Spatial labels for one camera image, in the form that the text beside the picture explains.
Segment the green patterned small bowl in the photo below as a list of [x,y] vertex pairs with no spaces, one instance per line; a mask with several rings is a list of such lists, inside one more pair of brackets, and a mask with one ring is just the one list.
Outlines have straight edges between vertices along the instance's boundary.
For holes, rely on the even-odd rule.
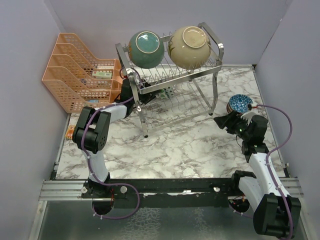
[[159,97],[160,99],[164,100],[164,99],[167,99],[167,98],[168,98],[168,95],[167,95],[167,93],[166,93],[165,90],[161,89],[160,92],[158,93],[158,97]]

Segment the steel two-tier dish rack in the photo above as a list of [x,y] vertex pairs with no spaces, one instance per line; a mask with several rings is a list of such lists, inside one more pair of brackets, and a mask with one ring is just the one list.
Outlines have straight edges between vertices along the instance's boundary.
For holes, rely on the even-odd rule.
[[[150,69],[135,66],[128,56],[128,46],[117,43],[118,54],[123,73],[129,78],[133,97],[137,103],[137,114],[142,126],[142,135],[147,138],[154,130],[170,127],[186,120],[201,116],[213,115],[218,102],[217,76],[222,68],[224,45],[207,23],[201,22],[198,27],[217,46],[218,52],[212,51],[207,62],[200,68],[186,70],[175,65],[168,54],[162,62]],[[150,86],[139,88],[141,79]],[[138,94],[160,92],[173,87],[172,98],[157,97],[147,104],[141,104]]]

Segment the dark red patterned bowl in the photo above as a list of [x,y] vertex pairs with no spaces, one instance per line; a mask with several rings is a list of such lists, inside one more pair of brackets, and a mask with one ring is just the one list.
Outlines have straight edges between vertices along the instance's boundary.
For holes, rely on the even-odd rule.
[[228,106],[232,111],[236,111],[240,114],[246,113],[248,109],[248,105],[252,105],[253,100],[244,94],[236,94],[233,95],[229,101]]

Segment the blue dotted small bowl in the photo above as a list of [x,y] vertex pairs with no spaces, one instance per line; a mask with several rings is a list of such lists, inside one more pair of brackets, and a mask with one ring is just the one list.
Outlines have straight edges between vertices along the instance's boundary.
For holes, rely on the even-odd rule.
[[168,98],[172,98],[175,95],[175,90],[171,86],[168,86],[167,88],[165,88],[164,91]]

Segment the pink patterned small bowl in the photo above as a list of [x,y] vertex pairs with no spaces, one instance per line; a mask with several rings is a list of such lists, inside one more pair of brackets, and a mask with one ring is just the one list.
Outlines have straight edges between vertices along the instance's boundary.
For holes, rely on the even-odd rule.
[[234,109],[230,106],[229,103],[226,105],[226,110],[227,110],[228,114],[231,113],[232,111],[234,111]]

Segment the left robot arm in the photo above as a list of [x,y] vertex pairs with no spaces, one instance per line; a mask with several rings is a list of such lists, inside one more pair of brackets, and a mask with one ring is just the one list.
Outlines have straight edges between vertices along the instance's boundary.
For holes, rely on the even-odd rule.
[[103,198],[112,192],[115,183],[110,183],[110,172],[102,153],[108,139],[110,124],[123,120],[138,109],[130,80],[123,79],[121,93],[109,105],[82,108],[72,135],[72,141],[82,151],[88,165],[89,176],[81,193],[91,193]]

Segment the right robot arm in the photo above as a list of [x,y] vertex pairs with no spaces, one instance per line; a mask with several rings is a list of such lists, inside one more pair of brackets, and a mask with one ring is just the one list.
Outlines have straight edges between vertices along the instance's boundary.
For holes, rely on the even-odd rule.
[[290,195],[274,169],[264,143],[268,120],[262,115],[232,111],[214,121],[220,129],[242,139],[242,154],[253,171],[236,171],[229,189],[236,196],[245,195],[253,210],[255,232],[282,240],[294,238],[301,202]]

